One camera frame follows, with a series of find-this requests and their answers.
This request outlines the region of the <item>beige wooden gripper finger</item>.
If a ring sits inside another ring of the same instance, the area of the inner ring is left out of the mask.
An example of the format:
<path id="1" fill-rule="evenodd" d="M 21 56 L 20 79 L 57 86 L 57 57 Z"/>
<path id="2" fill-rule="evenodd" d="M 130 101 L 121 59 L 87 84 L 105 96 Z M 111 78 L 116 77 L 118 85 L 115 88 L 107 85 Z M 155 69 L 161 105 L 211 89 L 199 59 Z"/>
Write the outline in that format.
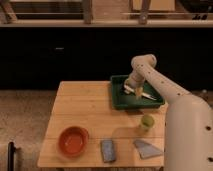
<path id="1" fill-rule="evenodd" d="M 136 99 L 141 98 L 142 97 L 142 93 L 143 93 L 143 87 L 137 87 L 137 88 L 135 88 Z"/>

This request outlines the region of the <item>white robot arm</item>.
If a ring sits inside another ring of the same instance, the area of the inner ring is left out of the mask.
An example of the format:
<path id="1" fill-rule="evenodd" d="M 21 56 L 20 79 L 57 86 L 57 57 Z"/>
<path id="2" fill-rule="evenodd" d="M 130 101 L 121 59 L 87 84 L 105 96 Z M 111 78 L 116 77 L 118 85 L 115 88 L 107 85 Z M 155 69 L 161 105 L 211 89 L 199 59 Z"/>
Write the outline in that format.
<path id="1" fill-rule="evenodd" d="M 125 84 L 147 81 L 168 103 L 165 115 L 164 171 L 213 171 L 213 110 L 199 96 L 155 69 L 153 54 L 135 56 Z"/>

